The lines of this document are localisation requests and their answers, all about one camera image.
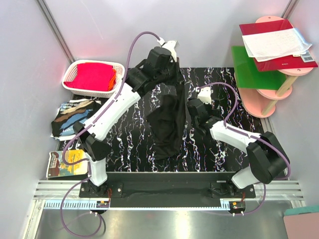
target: book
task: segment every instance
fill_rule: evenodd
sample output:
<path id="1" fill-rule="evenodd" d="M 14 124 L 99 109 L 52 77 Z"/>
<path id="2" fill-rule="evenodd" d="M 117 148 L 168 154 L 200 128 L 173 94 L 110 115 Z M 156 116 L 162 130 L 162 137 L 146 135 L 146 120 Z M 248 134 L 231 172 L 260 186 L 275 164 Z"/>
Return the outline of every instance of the book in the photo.
<path id="1" fill-rule="evenodd" d="M 73 125 L 76 122 L 84 123 L 101 107 L 101 101 L 81 99 L 64 102 L 58 109 L 57 116 L 52 121 L 52 135 L 60 141 L 71 140 L 75 133 Z"/>
<path id="2" fill-rule="evenodd" d="M 78 164 L 68 166 L 62 161 L 63 151 L 53 151 L 49 153 L 49 164 L 46 172 L 46 178 L 66 177 L 75 175 L 84 175 L 88 172 L 88 161 L 82 161 Z M 69 163 L 86 158 L 83 150 L 68 150 L 65 153 L 65 160 Z"/>
<path id="3" fill-rule="evenodd" d="M 285 74 L 279 71 L 258 71 L 244 46 L 232 46 L 231 51 L 238 88 L 278 90 L 285 82 Z"/>
<path id="4" fill-rule="evenodd" d="M 239 25 L 243 35 L 259 34 L 293 28 L 287 19 Z M 301 56 L 285 56 L 270 61 L 258 62 L 254 59 L 258 71 L 275 71 L 292 68 L 318 67 L 309 51 Z"/>

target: barcode label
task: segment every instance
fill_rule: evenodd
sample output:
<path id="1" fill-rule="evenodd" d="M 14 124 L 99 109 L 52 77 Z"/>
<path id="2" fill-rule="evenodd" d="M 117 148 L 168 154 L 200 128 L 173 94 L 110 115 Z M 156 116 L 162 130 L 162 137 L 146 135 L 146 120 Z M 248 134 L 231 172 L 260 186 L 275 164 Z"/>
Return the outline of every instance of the barcode label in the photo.
<path id="1" fill-rule="evenodd" d="M 304 62 L 311 62 L 311 61 L 315 61 L 312 56 L 310 55 L 310 52 L 307 51 L 306 54 L 301 55 L 301 58 Z"/>

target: black marbled mat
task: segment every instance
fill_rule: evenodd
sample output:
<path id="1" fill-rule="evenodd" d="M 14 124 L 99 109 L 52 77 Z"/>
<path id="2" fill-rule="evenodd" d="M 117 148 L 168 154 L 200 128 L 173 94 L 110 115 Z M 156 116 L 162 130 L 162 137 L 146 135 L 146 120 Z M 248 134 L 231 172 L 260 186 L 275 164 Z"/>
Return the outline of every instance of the black marbled mat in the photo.
<path id="1" fill-rule="evenodd" d="M 233 68 L 183 68 L 187 97 L 195 97 L 195 87 L 211 82 L 225 82 L 236 90 Z M 234 104 L 234 95 L 225 86 L 212 87 L 212 97 L 220 100 L 222 117 L 226 117 Z M 106 142 L 112 146 L 107 155 L 107 171 L 132 172 L 211 172 L 237 171 L 248 166 L 244 153 L 230 145 L 218 142 L 209 137 L 202 137 L 190 125 L 190 116 L 186 111 L 186 125 L 183 145 L 179 155 L 165 160 L 156 160 L 146 116 L 160 106 L 161 96 L 174 94 L 172 87 L 158 85 L 151 93 L 145 95 L 132 106 L 112 127 Z M 263 133 L 261 121 L 248 114 L 238 99 L 234 114 L 230 117 L 231 125 Z M 66 142 L 61 142 L 59 150 L 63 150 Z M 76 142 L 72 148 L 78 148 Z"/>

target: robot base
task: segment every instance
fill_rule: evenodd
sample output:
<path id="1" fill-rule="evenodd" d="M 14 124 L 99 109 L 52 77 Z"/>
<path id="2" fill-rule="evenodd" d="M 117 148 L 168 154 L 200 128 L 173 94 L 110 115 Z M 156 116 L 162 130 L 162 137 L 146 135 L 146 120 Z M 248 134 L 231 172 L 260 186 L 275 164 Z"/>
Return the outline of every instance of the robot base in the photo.
<path id="1" fill-rule="evenodd" d="M 242 199 L 245 193 L 245 198 L 255 198 L 255 190 L 253 185 L 246 188 L 238 189 L 232 183 L 226 181 L 216 181 L 210 183 L 210 191 L 212 198 L 238 198 Z"/>
<path id="2" fill-rule="evenodd" d="M 111 198 L 121 198 L 123 183 L 111 182 L 104 183 L 97 187 L 90 182 L 82 183 L 80 189 L 80 198 L 108 198 L 108 189 L 111 189 Z"/>

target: pink cloth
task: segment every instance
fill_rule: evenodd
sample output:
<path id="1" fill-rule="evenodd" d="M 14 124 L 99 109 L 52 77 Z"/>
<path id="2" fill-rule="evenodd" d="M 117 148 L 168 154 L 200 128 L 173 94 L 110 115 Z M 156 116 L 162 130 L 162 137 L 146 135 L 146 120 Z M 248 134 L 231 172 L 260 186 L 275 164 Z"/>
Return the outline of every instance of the pink cloth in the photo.
<path id="1" fill-rule="evenodd" d="M 67 87 L 91 91 L 109 91 L 109 83 L 114 76 L 113 66 L 104 63 L 78 64 L 78 74 L 72 82 L 64 82 Z"/>

